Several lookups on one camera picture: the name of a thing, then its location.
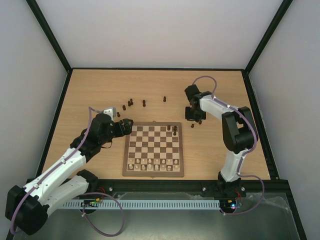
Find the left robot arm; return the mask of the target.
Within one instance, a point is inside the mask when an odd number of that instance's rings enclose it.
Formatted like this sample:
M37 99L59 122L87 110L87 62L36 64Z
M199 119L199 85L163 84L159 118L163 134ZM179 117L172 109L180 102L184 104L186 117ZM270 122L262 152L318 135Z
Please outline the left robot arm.
M133 120L115 122L113 116L105 112L90 116L87 127L50 168L23 187L14 185L8 191L5 217L10 220L12 235L18 234L16 229L33 235L60 205L96 187L97 177L85 170L69 182L65 180L97 155L103 145L131 134Z

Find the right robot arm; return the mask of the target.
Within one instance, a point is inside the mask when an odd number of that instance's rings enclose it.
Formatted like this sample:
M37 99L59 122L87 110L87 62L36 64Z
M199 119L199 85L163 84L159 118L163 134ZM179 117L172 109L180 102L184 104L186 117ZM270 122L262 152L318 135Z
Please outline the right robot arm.
M258 133L251 110L244 106L229 105L209 91L200 92L195 85L184 90L189 101L185 119L200 123L210 114L221 120L222 139L227 149L224 166L218 173L216 189L221 196L229 196L241 188L241 168L246 155L257 146Z

